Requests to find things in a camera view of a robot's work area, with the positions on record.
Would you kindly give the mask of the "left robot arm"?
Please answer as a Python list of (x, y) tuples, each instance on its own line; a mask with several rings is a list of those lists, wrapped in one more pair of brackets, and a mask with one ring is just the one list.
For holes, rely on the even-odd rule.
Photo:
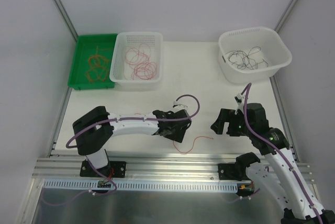
[(111, 165), (104, 149), (111, 137), (123, 135), (161, 136), (181, 143), (192, 120), (186, 109), (179, 111), (154, 110), (147, 115), (117, 116), (107, 112), (106, 107), (98, 106), (72, 125), (76, 148), (86, 157), (84, 177), (109, 176)]

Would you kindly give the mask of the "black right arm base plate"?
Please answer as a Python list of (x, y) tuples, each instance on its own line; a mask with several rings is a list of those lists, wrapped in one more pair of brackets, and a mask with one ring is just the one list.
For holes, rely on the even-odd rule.
[(236, 168), (233, 163), (219, 163), (218, 177), (219, 180), (237, 180), (238, 176)]

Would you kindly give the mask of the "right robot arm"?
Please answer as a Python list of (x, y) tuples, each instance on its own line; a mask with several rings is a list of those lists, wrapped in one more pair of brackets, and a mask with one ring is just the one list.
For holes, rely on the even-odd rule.
[(222, 108), (210, 128), (221, 135), (225, 124), (228, 124), (227, 135), (251, 140), (275, 175), (269, 174), (261, 160), (249, 152), (236, 157), (235, 163), (218, 164), (220, 180), (255, 182), (283, 210), (281, 223), (334, 223), (334, 212), (326, 210), (308, 188), (287, 139), (278, 128), (269, 126), (261, 104), (248, 104), (246, 115), (240, 109)]

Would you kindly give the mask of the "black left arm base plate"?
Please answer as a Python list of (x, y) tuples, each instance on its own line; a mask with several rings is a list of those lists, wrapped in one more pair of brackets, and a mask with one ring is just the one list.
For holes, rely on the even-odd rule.
[[(125, 161), (110, 161), (107, 166), (96, 170), (106, 177), (124, 178), (126, 165), (127, 163)], [(95, 172), (88, 160), (84, 160), (81, 164), (80, 177), (100, 177), (100, 175)]]

